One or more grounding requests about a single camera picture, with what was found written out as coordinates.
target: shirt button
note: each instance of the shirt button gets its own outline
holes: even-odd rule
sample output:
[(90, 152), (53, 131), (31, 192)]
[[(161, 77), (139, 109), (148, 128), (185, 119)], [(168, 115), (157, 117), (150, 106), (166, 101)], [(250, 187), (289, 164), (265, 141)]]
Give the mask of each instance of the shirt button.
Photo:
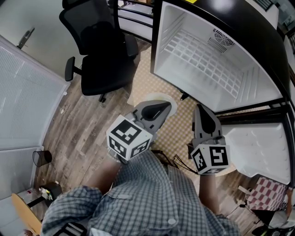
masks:
[(175, 224), (176, 223), (176, 220), (175, 219), (169, 219), (168, 220), (168, 224)]

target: wooden floor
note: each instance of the wooden floor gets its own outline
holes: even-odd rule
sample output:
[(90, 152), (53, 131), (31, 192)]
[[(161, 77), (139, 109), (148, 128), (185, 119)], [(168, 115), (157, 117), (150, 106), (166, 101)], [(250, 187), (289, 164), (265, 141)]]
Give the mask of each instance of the wooden floor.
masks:
[[(36, 187), (58, 181), (65, 192), (85, 183), (106, 156), (107, 128), (119, 114), (125, 115), (132, 109), (127, 104), (129, 87), (108, 93), (105, 103), (100, 103), (99, 96), (82, 95), (80, 80), (76, 76), (72, 81), (50, 123), (43, 146), (52, 153), (53, 160), (37, 169)], [(237, 190), (239, 185), (253, 187), (256, 181), (257, 177), (251, 179), (237, 171), (217, 178), (221, 213), (227, 216), (237, 207), (237, 201), (243, 200), (244, 194)], [(42, 219), (46, 208), (38, 205), (34, 212)], [(236, 209), (229, 218), (239, 224), (242, 235), (251, 235), (261, 225), (254, 224), (258, 219), (245, 208)]]

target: wire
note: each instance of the wire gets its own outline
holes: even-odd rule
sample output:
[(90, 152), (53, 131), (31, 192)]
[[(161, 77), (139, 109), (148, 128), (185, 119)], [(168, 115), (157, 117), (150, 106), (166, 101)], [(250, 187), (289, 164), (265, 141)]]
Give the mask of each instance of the wire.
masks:
[[(252, 211), (250, 211), (250, 209), (248, 209), (246, 206), (245, 206), (245, 208), (246, 208), (250, 213), (252, 213), (254, 216), (258, 217), (255, 213), (253, 213)], [(288, 228), (285, 228), (285, 229), (273, 228), (272, 226), (270, 226), (270, 225), (264, 223), (263, 221), (261, 221), (261, 222), (262, 222), (266, 227), (271, 228), (271, 229), (273, 229), (273, 230), (278, 230), (278, 231), (285, 231), (285, 230), (290, 230), (290, 229), (294, 228), (294, 226), (291, 226), (291, 227), (288, 227)]]
[(231, 212), (229, 213), (226, 217), (228, 217), (229, 215), (231, 215), (240, 205), (236, 206), (236, 208)]
[(167, 161), (169, 162), (169, 164), (174, 167), (174, 165), (172, 165), (172, 163), (170, 162), (169, 158), (164, 154), (163, 151), (161, 151), (161, 150), (152, 150), (152, 152), (154, 154), (161, 154), (161, 155), (163, 155), (167, 159)]
[(127, 165), (128, 161), (121, 157), (119, 154), (116, 155), (118, 160), (121, 161), (122, 164)]
[[(177, 160), (178, 161), (180, 161), (184, 166), (182, 166), (182, 165), (180, 165), (179, 163), (177, 163), (176, 161), (175, 161), (175, 158), (177, 158)], [(198, 174), (197, 172), (195, 172), (194, 170), (192, 170), (192, 169), (190, 169), (180, 158), (179, 158), (179, 156), (176, 154), (175, 156), (174, 156), (174, 159), (173, 159), (173, 161), (174, 161), (174, 163), (176, 163), (177, 165), (179, 165), (180, 167), (182, 167), (182, 168), (184, 168), (184, 169), (186, 169), (186, 170), (188, 170), (188, 171), (190, 171), (190, 172), (192, 172), (192, 173), (194, 173), (194, 174)]]

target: black office chair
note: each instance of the black office chair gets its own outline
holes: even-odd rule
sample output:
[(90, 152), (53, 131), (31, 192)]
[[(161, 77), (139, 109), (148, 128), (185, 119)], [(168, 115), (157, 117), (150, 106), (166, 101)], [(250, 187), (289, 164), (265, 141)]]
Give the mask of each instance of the black office chair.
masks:
[(131, 83), (136, 71), (133, 60), (138, 46), (133, 35), (124, 35), (118, 22), (118, 0), (114, 1), (113, 18), (106, 0), (79, 0), (68, 5), (59, 15), (72, 34), (83, 58), (82, 70), (75, 67), (75, 57), (68, 60), (65, 80), (73, 73), (82, 76), (84, 95), (104, 95)]

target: mini fridge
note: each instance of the mini fridge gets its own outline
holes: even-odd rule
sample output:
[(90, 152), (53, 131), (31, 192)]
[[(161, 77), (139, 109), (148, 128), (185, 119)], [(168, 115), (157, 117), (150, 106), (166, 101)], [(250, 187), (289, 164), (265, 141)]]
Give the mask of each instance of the mini fridge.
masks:
[(151, 72), (219, 115), (239, 172), (294, 186), (283, 40), (245, 0), (155, 1)]

